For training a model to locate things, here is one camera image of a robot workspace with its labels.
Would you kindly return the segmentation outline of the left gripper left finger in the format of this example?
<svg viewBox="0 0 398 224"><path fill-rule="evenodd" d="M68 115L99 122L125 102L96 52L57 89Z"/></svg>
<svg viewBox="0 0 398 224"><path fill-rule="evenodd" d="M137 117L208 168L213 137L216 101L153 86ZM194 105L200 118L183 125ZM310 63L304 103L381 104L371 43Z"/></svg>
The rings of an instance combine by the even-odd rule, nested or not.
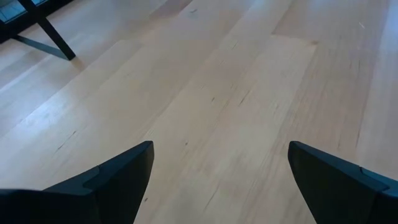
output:
<svg viewBox="0 0 398 224"><path fill-rule="evenodd" d="M0 224L133 224L153 163L144 141L46 189L0 189Z"/></svg>

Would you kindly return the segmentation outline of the black metal table frame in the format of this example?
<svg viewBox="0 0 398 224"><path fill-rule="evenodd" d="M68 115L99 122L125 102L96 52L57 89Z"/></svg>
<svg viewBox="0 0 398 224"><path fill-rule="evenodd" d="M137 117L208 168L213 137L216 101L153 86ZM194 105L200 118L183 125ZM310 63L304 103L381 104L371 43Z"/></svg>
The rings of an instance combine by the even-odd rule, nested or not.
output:
<svg viewBox="0 0 398 224"><path fill-rule="evenodd" d="M75 53L47 20L47 16L73 0L0 0L0 44L14 39L48 54L72 60ZM55 47L19 35L30 26L38 24Z"/></svg>

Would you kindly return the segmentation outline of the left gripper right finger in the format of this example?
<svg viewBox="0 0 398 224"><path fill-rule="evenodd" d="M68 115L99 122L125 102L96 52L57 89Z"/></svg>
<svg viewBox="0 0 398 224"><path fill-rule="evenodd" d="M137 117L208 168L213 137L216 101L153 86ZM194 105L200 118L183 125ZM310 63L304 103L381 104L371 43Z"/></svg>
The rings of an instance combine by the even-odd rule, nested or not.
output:
<svg viewBox="0 0 398 224"><path fill-rule="evenodd" d="M398 181L299 141L288 160L317 224L398 224Z"/></svg>

